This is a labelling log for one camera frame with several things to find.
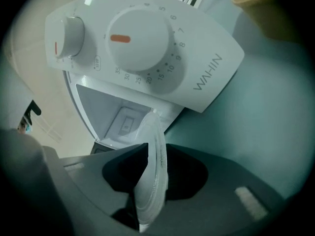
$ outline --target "power knob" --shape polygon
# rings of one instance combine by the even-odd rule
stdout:
[[[160,66],[172,48],[173,30],[158,10],[132,7],[110,22],[106,49],[114,64],[129,72]]]
[[[80,52],[84,41],[84,24],[80,18],[64,17],[55,21],[51,29],[51,44],[57,58],[75,56]]]

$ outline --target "yellow object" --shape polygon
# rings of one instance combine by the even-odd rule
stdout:
[[[232,0],[259,26],[267,37],[300,42],[298,32],[277,0]]]

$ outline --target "white control panel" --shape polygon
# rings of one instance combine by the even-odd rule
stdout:
[[[46,18],[50,67],[203,112],[244,52],[212,18],[178,0],[75,0]]]

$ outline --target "teal surface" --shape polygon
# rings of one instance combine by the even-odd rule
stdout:
[[[308,53],[263,36],[231,0],[203,0],[199,9],[238,41],[245,58],[204,113],[184,109],[166,142],[232,159],[287,198],[314,163],[315,73]]]

